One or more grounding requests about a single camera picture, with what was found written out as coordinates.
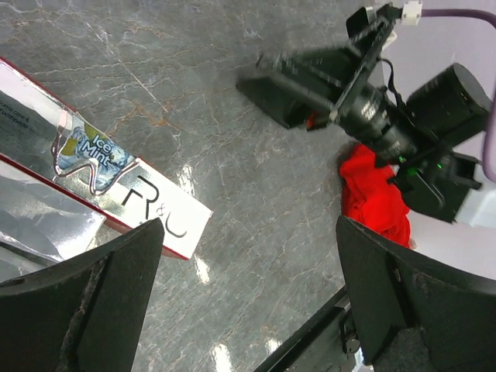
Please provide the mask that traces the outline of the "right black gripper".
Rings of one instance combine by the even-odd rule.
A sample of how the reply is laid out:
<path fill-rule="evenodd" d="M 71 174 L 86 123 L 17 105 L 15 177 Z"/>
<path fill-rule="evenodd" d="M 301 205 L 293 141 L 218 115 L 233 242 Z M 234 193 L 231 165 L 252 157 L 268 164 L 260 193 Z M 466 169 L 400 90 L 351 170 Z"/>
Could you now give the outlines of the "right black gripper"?
<path fill-rule="evenodd" d="M 394 76 L 386 87 L 369 82 L 384 62 L 382 50 L 402 11 L 381 7 L 372 21 L 359 9 L 346 23 L 349 39 L 331 47 L 261 54 L 255 71 L 241 74 L 237 90 L 286 129 L 317 130 L 334 122 L 388 163 L 418 152 L 419 140 L 399 94 L 392 102 Z M 283 74 L 287 67 L 290 74 Z M 333 97 L 333 89 L 339 93 Z"/>

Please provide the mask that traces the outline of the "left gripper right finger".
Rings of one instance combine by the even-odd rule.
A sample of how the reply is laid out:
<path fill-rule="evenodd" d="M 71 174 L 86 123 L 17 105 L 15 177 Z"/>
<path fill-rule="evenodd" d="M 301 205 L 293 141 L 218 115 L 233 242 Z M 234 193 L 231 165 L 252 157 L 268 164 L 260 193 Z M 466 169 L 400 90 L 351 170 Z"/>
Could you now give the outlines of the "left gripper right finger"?
<path fill-rule="evenodd" d="M 347 217 L 339 259 L 364 362 L 375 371 L 493 371 L 495 282 Z"/>

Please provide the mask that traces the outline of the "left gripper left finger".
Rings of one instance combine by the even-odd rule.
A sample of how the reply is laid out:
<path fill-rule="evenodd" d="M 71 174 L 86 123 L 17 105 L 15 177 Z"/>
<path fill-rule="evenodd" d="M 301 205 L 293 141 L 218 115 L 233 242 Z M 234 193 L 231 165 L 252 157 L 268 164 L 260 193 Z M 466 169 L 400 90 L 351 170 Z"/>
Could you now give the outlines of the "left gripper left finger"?
<path fill-rule="evenodd" d="M 150 220 L 1 284 L 3 371 L 129 371 L 163 248 Z"/>

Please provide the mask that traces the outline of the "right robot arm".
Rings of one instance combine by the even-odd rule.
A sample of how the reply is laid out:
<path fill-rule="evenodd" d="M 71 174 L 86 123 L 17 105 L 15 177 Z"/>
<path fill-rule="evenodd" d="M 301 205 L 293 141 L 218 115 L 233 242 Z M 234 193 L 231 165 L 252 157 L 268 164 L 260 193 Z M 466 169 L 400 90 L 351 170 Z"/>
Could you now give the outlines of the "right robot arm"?
<path fill-rule="evenodd" d="M 456 153 L 462 142 L 494 136 L 495 105 L 474 75 L 454 63 L 403 99 L 393 82 L 370 81 L 398 22 L 417 24 L 421 2 L 363 7 L 346 21 L 347 41 L 320 49 L 260 56 L 236 87 L 279 125 L 308 131 L 330 125 L 395 165 L 389 183 L 415 212 L 444 222 L 487 220 L 476 196 L 486 160 Z"/>

